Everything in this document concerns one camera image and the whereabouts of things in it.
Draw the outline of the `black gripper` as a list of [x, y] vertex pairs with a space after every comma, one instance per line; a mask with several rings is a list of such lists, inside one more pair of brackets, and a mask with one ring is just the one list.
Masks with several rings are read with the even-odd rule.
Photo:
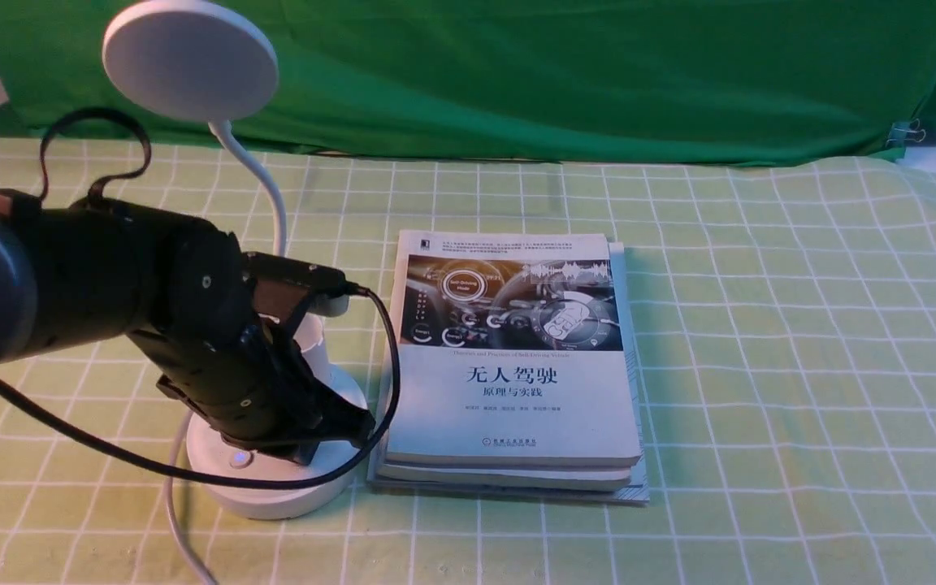
[[365, 445], [375, 430], [361, 388], [334, 388], [322, 324], [293, 337], [252, 323], [226, 347], [150, 330], [128, 337], [160, 370], [156, 388], [219, 433], [223, 442], [308, 466], [319, 442]]

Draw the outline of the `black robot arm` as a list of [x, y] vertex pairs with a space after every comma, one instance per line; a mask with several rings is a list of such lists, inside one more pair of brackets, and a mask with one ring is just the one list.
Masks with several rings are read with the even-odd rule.
[[0, 190], [0, 364], [125, 337], [160, 392], [231, 447], [307, 463], [320, 442], [367, 445], [374, 415], [294, 337], [353, 290], [342, 271], [242, 251], [197, 216], [114, 199], [56, 210]]

